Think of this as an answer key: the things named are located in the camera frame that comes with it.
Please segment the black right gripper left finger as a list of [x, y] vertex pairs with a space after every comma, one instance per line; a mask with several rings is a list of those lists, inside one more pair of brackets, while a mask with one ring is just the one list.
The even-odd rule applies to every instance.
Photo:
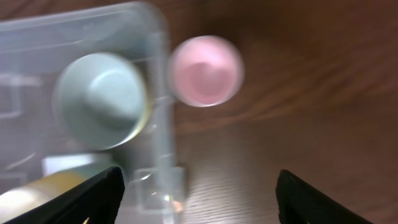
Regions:
[[78, 172], [88, 179], [6, 223], [114, 223], [125, 191], [121, 168], [78, 167], [66, 171]]

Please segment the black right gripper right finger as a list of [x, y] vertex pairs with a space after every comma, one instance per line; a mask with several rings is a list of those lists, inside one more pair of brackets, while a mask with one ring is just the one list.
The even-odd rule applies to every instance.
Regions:
[[275, 193], [281, 224], [371, 224], [285, 169]]

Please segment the yellow cup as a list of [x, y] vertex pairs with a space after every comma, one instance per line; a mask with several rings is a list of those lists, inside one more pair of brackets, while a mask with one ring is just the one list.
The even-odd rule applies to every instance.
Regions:
[[58, 197], [83, 183], [88, 178], [74, 171], [61, 171], [26, 185], [48, 200]]

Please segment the cream cup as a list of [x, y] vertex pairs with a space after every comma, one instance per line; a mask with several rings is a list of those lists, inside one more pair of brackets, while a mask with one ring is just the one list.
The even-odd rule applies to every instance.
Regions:
[[11, 189], [1, 195], [1, 223], [6, 223], [51, 199], [51, 196], [31, 187]]

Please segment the grey-blue small bowl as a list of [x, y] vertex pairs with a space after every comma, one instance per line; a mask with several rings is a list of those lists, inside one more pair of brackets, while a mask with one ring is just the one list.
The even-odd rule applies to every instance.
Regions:
[[136, 65], [100, 52], [63, 70], [53, 102], [74, 138], [95, 149], [110, 149], [131, 140], [147, 92], [144, 74]]

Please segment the yellow small bowl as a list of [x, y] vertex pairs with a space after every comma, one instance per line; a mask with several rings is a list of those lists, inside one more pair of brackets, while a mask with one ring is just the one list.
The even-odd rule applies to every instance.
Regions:
[[152, 95], [149, 92], [147, 92], [144, 100], [144, 109], [142, 110], [142, 113], [139, 115], [139, 118], [130, 135], [130, 139], [136, 137], [145, 128], [146, 124], [148, 123], [152, 115], [153, 107], [154, 107], [154, 101], [152, 99]]

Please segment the pink cup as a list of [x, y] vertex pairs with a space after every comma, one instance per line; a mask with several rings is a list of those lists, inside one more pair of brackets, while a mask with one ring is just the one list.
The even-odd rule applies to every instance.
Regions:
[[170, 89], [186, 105], [209, 107], [231, 99], [243, 84], [244, 63], [228, 40], [203, 35], [182, 42], [168, 62]]

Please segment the clear plastic storage bin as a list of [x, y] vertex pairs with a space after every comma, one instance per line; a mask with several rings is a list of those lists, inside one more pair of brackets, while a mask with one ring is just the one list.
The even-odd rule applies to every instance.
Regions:
[[[184, 171], [176, 163], [167, 77], [169, 37], [160, 12], [129, 2], [1, 23], [1, 192], [61, 170], [115, 162], [125, 193], [117, 223], [179, 223]], [[97, 52], [139, 67], [152, 109], [143, 130], [101, 150], [76, 140], [55, 106], [63, 69]]]

